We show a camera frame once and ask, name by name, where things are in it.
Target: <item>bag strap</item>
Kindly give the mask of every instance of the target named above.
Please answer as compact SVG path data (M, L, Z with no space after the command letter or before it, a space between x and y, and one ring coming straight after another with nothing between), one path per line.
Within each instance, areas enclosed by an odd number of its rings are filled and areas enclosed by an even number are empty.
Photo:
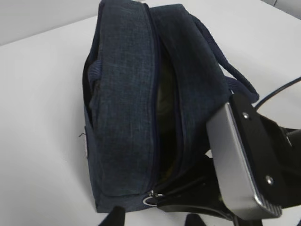
M209 47L211 48L213 54L217 62L230 74L232 74L236 79L226 77L227 84L229 85L230 89L233 92L242 93L249 98L251 103L255 103L259 99L259 95L256 92L255 88L252 84L246 79L235 67L233 67L228 60L226 59L225 55L222 53L221 49L216 44L215 40L213 39L211 33L208 29L197 19L195 16L191 15L194 23L196 24L199 31L202 33L203 37L207 41Z

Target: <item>bag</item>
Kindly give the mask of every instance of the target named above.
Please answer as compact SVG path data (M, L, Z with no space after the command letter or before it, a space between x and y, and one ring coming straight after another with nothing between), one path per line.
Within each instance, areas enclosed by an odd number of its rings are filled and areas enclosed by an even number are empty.
M149 191L209 150L206 121L231 92L259 98L180 4L102 0L82 82L97 212L149 208Z

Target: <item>metal zipper pull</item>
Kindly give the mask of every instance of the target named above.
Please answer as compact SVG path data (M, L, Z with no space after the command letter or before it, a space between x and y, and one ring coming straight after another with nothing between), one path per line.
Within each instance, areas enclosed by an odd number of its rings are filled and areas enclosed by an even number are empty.
M149 197L146 197L145 199L143 199L143 204L147 205L147 206L157 206L156 204L147 203L147 201L149 199L156 199L156 198L159 198L159 197L164 197L163 194L155 193L153 190L151 190L150 192L148 192L148 195L149 195Z

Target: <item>white surface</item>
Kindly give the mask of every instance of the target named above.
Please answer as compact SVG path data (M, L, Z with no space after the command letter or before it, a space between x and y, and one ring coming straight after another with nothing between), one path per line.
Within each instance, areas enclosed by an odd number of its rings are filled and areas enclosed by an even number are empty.
M97 15L100 0L0 0L0 45Z
M149 0L151 6L180 2ZM261 97L300 73L301 21L253 0L185 0ZM0 47L0 225L96 226L83 132L81 71L96 18ZM301 84L261 113L301 128ZM127 214L126 226L183 226L186 214ZM295 226L301 208L265 226ZM208 225L231 222L206 217Z

